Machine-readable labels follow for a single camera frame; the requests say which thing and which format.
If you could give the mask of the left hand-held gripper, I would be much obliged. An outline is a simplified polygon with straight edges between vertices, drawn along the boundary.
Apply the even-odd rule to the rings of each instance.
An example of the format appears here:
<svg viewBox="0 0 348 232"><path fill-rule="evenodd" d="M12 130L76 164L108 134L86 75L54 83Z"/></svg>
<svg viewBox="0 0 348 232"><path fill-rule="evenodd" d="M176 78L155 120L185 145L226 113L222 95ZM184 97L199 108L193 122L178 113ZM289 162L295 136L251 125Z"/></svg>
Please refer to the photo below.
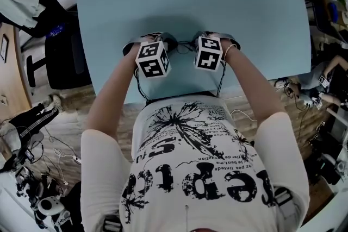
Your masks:
<svg viewBox="0 0 348 232"><path fill-rule="evenodd" d="M156 42L141 42L140 37L130 40L123 47L123 55L127 55L132 47L140 44L135 62L146 78L166 77L171 71L168 54L178 46L176 38L167 32L160 35Z"/></svg>

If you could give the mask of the person's right hand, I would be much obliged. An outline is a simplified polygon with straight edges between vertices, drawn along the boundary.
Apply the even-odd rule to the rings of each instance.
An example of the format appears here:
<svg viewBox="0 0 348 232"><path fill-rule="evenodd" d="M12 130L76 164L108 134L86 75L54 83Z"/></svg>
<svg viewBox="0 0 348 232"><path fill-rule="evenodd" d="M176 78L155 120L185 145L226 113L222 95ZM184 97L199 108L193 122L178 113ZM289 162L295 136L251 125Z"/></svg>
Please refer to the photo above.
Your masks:
<svg viewBox="0 0 348 232"><path fill-rule="evenodd" d="M231 40L233 37L229 34L225 33L217 33L217 32L207 32L208 37L218 37L219 39Z"/></svg>

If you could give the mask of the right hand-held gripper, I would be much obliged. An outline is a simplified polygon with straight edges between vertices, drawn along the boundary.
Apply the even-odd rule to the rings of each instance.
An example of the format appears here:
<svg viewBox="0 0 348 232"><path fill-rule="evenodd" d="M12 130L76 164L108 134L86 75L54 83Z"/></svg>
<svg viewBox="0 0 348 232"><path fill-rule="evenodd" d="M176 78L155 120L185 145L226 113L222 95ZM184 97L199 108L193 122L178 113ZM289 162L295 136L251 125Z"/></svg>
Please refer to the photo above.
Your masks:
<svg viewBox="0 0 348 232"><path fill-rule="evenodd" d="M191 46L195 49L195 68L216 72L223 56L221 39L218 37L209 37L203 31L196 32L192 39ZM241 49L240 44L234 38L228 41L233 47L238 50Z"/></svg>

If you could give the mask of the person's left hand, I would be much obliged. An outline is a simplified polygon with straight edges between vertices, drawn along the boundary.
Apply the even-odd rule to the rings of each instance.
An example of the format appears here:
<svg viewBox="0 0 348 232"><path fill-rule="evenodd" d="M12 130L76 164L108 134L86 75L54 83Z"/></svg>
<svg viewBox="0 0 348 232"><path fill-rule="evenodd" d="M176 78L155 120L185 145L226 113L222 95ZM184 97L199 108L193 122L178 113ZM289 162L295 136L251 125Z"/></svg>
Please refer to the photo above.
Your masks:
<svg viewBox="0 0 348 232"><path fill-rule="evenodd" d="M156 42L157 37L160 35L160 33L150 33L146 34L144 36L141 36L141 42Z"/></svg>

